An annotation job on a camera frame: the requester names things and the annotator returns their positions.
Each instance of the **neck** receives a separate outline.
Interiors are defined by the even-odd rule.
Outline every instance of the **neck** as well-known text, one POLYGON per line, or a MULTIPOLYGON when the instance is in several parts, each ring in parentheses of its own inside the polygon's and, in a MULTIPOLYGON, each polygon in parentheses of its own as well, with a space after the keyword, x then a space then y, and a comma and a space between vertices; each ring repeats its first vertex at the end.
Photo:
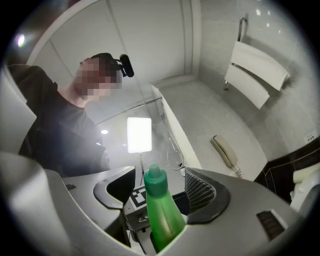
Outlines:
POLYGON ((58 86, 58 92, 65 100, 79 108, 84 108, 89 102, 89 100, 83 99, 81 95, 76 92, 73 84, 68 87, 58 86))

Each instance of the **glowing white rectangle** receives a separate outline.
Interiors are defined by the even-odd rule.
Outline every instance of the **glowing white rectangle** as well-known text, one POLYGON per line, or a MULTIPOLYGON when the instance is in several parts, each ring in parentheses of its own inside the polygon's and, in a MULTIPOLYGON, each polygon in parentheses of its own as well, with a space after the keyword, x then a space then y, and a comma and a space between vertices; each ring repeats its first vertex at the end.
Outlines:
POLYGON ((151 130, 151 118, 128 117, 126 122, 128 153, 151 151, 151 130))

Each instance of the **beige telephone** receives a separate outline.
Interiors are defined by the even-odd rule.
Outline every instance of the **beige telephone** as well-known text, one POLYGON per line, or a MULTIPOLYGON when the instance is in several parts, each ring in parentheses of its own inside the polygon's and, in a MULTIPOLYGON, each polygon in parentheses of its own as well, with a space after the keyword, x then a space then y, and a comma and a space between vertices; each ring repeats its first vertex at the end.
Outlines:
POLYGON ((226 166, 232 168, 239 178, 242 177, 240 168, 237 166, 238 158, 229 143, 220 135, 216 135, 210 140, 216 151, 220 154, 226 166))

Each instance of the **dark tile border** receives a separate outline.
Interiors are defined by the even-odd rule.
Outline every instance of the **dark tile border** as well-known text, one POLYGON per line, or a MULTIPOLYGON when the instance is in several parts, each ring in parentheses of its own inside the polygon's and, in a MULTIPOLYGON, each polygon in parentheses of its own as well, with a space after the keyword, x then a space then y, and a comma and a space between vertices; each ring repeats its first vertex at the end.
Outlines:
POLYGON ((269 161, 254 180, 286 202, 291 202, 290 192, 294 190, 294 171, 320 162, 320 137, 278 159, 269 161))

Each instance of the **man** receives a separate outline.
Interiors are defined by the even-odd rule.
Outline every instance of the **man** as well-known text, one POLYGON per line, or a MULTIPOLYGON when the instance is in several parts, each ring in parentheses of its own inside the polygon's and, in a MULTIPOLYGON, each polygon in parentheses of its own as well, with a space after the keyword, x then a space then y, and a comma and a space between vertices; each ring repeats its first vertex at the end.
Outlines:
POLYGON ((120 67, 112 56, 99 53, 82 61, 67 87, 38 66, 14 64, 9 70, 37 116, 20 153, 62 177, 108 170, 101 133, 84 108, 119 85, 120 67))

